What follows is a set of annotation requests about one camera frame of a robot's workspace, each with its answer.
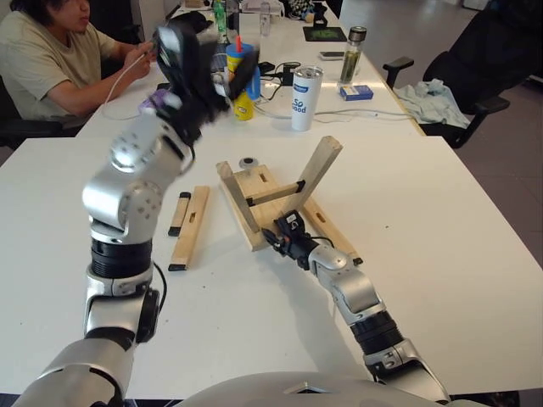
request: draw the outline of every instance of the white travel mug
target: white travel mug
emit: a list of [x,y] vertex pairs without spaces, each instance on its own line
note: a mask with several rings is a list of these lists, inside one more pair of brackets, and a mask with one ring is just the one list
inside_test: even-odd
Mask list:
[[300,66],[294,71],[292,86],[292,128],[307,131],[315,115],[316,101],[322,84],[322,69],[318,66]]

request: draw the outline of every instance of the robotic arm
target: robotic arm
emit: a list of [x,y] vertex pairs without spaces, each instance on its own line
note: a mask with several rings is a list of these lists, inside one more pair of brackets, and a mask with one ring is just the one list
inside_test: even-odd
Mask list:
[[250,53],[227,85],[214,84],[216,42],[199,44],[179,25],[158,34],[171,94],[115,139],[83,191],[92,237],[85,337],[63,349],[15,406],[123,405],[134,350],[153,337],[160,312],[151,250],[165,190],[192,165],[200,126],[228,110],[224,95],[237,98],[258,64],[258,52]]
[[364,353],[366,368],[377,382],[440,403],[449,395],[407,338],[378,296],[372,282],[348,257],[315,242],[305,231],[304,220],[291,211],[275,221],[280,236],[263,231],[274,250],[311,270],[331,294]]

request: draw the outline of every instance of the wooden board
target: wooden board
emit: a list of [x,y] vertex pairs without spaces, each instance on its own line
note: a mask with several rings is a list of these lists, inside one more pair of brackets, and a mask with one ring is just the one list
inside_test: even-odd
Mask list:
[[335,248],[347,254],[355,265],[362,263],[362,258],[356,252],[354,246],[350,244],[344,234],[326,216],[321,207],[315,202],[315,199],[308,198],[301,213],[319,235],[330,239]]
[[[273,178],[272,173],[265,165],[258,165],[254,168],[237,172],[233,176],[235,177],[235,181],[239,185],[244,197],[269,192],[270,190],[274,190],[279,187],[275,181],[275,178]],[[277,228],[273,224],[273,220],[283,214],[281,209],[286,198],[275,199],[273,201],[265,202],[249,208],[251,214],[255,218],[256,223],[259,225],[259,231],[253,232],[250,230],[249,225],[241,215],[241,211],[235,203],[236,201],[234,201],[232,195],[230,194],[230,190],[225,186],[224,182],[221,185],[227,196],[228,202],[234,211],[235,218],[244,232],[244,236],[250,250],[254,252],[267,248],[269,245],[262,236],[260,228],[265,227],[277,232]]]
[[325,136],[316,146],[315,152],[302,171],[299,181],[305,181],[300,193],[288,197],[283,206],[283,212],[300,210],[307,198],[311,196],[319,181],[324,177],[330,165],[338,157],[343,146],[332,136]]
[[209,187],[194,188],[194,194],[188,204],[187,214],[181,227],[181,233],[171,255],[169,271],[188,270],[209,195]]
[[247,227],[253,233],[257,233],[260,230],[260,227],[247,205],[244,192],[239,188],[239,184],[236,182],[230,164],[226,161],[222,161],[216,165],[216,168],[217,174],[219,174],[219,177],[222,180],[222,185],[228,190],[231,200],[238,207],[239,213],[244,218],[244,223],[247,224]]
[[269,191],[256,193],[247,197],[247,204],[249,207],[264,204],[269,201],[273,201],[279,198],[285,198],[293,193],[299,192],[303,189],[303,183],[293,182],[292,184],[285,185],[284,187],[278,187]]
[[185,214],[187,213],[188,201],[191,198],[190,192],[181,192],[179,194],[179,199],[177,200],[176,211],[173,214],[173,219],[171,220],[170,230],[168,231],[168,236],[178,237],[181,233],[181,225],[185,219]]

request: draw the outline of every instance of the blue box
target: blue box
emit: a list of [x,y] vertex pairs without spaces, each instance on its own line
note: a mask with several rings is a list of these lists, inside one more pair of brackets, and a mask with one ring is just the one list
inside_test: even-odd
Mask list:
[[350,100],[369,100],[373,98],[372,90],[366,85],[348,85],[339,88],[341,97],[349,102]]

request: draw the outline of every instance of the towel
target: towel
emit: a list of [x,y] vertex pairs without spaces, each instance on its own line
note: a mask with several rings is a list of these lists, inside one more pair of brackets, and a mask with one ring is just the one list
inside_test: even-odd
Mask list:
[[395,93],[419,124],[442,123],[462,129],[469,125],[469,120],[458,108],[451,89],[439,79],[418,82],[415,86],[407,85],[395,89]]

